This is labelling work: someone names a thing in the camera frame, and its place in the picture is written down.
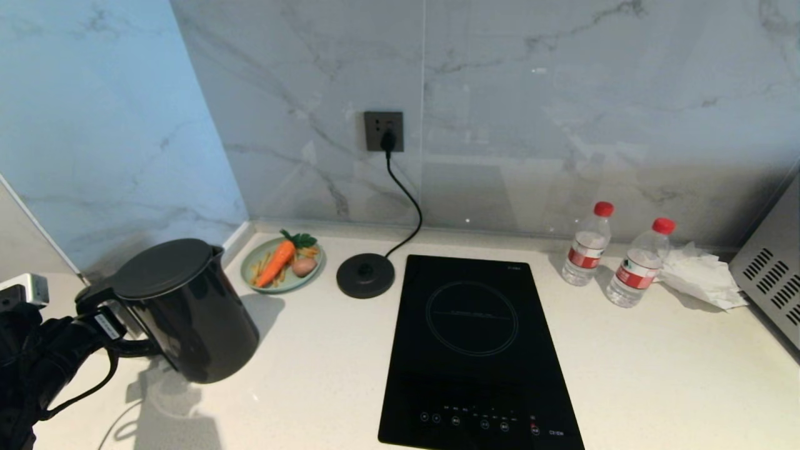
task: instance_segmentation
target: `power cord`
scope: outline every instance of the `power cord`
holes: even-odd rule
[[[417,214],[419,215],[419,222],[417,222],[417,228],[414,230],[413,233],[411,233],[411,235],[409,235],[409,237],[406,238],[406,240],[397,244],[396,246],[394,246],[394,248],[389,250],[388,253],[386,253],[385,258],[387,259],[389,258],[389,255],[392,254],[392,252],[405,245],[408,241],[412,240],[414,236],[416,236],[417,233],[419,233],[419,229],[422,228],[422,210],[419,209],[417,201],[414,200],[414,197],[411,196],[406,187],[403,186],[402,183],[400,183],[400,180],[398,180],[397,177],[394,176],[394,174],[392,173],[391,155],[392,155],[392,150],[394,150],[394,145],[396,143],[397,143],[397,136],[394,135],[394,132],[392,130],[387,130],[381,137],[381,148],[383,149],[383,151],[386,152],[386,169],[389,171],[389,176],[392,177],[394,182],[397,183],[398,186],[400,186],[400,189],[402,189],[403,193],[406,194],[408,200],[411,200],[411,202],[414,204],[414,207],[417,208]]]

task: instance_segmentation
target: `potato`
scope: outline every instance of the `potato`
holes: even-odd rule
[[[317,261],[312,258],[302,258],[294,261],[292,264],[292,272],[300,278],[303,278],[310,274],[315,267],[317,267]]]

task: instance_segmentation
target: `kettle handle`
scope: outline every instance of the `kettle handle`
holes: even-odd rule
[[[107,300],[121,301],[108,283],[92,284],[80,291],[75,297],[75,310],[79,315],[86,314],[96,310],[100,307],[100,303]],[[118,340],[109,347],[118,352],[122,358],[161,354],[161,349],[150,339]]]

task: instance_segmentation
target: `wall outlet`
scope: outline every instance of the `wall outlet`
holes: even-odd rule
[[[364,131],[368,151],[383,151],[381,139],[387,130],[392,130],[397,137],[392,152],[403,151],[402,112],[367,111],[364,113]]]

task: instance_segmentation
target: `red bottle cap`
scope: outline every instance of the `red bottle cap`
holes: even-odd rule
[[[666,217],[659,217],[653,222],[653,231],[663,235],[671,235],[675,231],[675,222]]]
[[[611,217],[614,213],[614,205],[608,202],[598,202],[594,205],[594,213],[600,217]]]

